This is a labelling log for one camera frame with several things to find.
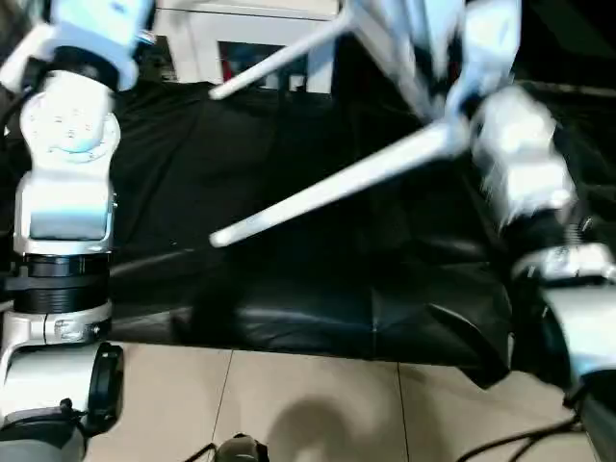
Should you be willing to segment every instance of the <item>black fabric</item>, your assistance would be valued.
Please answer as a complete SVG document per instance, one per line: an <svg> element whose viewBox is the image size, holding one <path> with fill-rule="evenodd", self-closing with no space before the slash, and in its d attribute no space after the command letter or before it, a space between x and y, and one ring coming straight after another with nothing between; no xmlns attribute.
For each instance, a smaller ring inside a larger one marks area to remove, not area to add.
<svg viewBox="0 0 616 462"><path fill-rule="evenodd" d="M340 57L336 103L258 90L217 102L208 84L140 83L118 98L113 339L454 365L483 386L506 373L512 310L524 307L512 308L507 249L468 159L231 247L209 245L211 232L417 128L370 62ZM518 68L526 78L533 65ZM533 94L562 123L557 147L616 244L610 104ZM28 168L18 131L12 137L1 161L10 167L0 167L4 263L14 188Z"/></svg>

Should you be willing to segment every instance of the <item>beige tile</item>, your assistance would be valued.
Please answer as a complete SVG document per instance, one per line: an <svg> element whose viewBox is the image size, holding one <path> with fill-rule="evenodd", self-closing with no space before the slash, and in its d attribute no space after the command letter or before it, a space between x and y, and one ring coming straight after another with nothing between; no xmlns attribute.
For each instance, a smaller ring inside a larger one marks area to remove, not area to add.
<svg viewBox="0 0 616 462"><path fill-rule="evenodd" d="M212 440L230 351L125 346L124 412L86 462L185 460Z"/></svg>
<svg viewBox="0 0 616 462"><path fill-rule="evenodd" d="M411 461L454 462L491 440L559 422L562 395L524 374L513 373L484 392L460 371L400 366ZM473 462L504 462L517 448L495 449ZM559 436L540 443L524 462L594 462L584 436Z"/></svg>
<svg viewBox="0 0 616 462"><path fill-rule="evenodd" d="M403 462L395 364L234 352L215 440L242 432L272 462Z"/></svg>

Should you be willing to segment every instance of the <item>black cable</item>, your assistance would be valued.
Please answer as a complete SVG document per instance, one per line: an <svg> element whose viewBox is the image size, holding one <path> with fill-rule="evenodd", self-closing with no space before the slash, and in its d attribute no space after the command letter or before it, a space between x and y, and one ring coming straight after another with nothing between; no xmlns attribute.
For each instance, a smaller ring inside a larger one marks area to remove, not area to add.
<svg viewBox="0 0 616 462"><path fill-rule="evenodd" d="M216 452L218 451L218 446L216 446L214 443L210 443L209 445L204 446L203 448L198 450L195 454L193 454L191 457L186 459L184 462L195 462L196 460L200 459L203 455L205 455L211 450L214 451L214 455L216 456Z"/></svg>
<svg viewBox="0 0 616 462"><path fill-rule="evenodd" d="M563 431L558 432L558 433L553 433L551 435L544 435L544 436L541 436L541 437L538 437L538 438L530 438L526 443L521 445L518 448L518 450L516 450L513 453L513 455L509 459L509 462L518 462L522 458L522 456L524 456L529 450L534 448L535 445L537 445L538 443L543 442L548 437L557 436L557 435L573 434L573 433L578 433L578 432L581 433L582 432L581 429L577 430L574 427L572 427L570 429L566 429L566 430L563 430Z"/></svg>
<svg viewBox="0 0 616 462"><path fill-rule="evenodd" d="M520 456L524 455L524 453L526 453L532 446L534 446L534 444L538 443L540 440L543 440L544 438L557 435L557 434L577 431L578 424L579 424L579 417L575 416L561 423L556 423L554 425L546 426L544 428L537 428L535 430L525 431L523 433L518 433L517 435L508 436L506 438L501 438L499 440L493 441L491 443L486 443L485 445L482 445L478 448L468 451L466 454L462 455L459 459L457 459L456 462L467 462L468 460L471 460L472 458L477 457L478 455L488 450L500 448L501 446L509 445L517 441L529 439L530 442L532 442L532 444L528 442L526 444L526 445L529 445L528 447L524 445L520 449L520 450L524 449L524 451L522 454L519 454L518 456L519 458Z"/></svg>

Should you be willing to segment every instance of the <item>white rod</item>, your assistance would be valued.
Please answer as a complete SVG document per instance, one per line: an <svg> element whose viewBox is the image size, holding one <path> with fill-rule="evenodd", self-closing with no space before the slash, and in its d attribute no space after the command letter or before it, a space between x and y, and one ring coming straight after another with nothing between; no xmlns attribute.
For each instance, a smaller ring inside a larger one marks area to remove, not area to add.
<svg viewBox="0 0 616 462"><path fill-rule="evenodd" d="M348 9L343 9L335 19L323 23L323 26L313 34L296 43L285 46L250 69L236 75L224 84L214 87L210 90L210 97L212 99L226 98L236 91L271 74L274 70L288 63L292 63L297 58L308 53L311 49L328 43L341 34L344 34L350 29L351 25L352 13Z"/></svg>
<svg viewBox="0 0 616 462"><path fill-rule="evenodd" d="M411 168L452 157L468 145L466 119L438 120L266 210L217 231L210 236L210 243L214 247L236 243Z"/></svg>

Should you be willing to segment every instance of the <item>white cabinet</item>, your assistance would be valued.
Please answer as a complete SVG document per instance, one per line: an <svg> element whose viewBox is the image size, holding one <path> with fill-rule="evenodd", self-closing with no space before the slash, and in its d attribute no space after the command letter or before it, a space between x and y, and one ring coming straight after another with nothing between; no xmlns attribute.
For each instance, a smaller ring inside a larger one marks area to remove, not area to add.
<svg viewBox="0 0 616 462"><path fill-rule="evenodd" d="M178 82L200 82L201 76L194 53L189 12L157 10L154 34L165 36Z"/></svg>
<svg viewBox="0 0 616 462"><path fill-rule="evenodd" d="M222 83L227 61L221 50L233 44L291 44L314 32L338 11L338 0L159 0L155 33L167 36L180 82ZM329 93L334 43L308 54L302 63L310 92Z"/></svg>

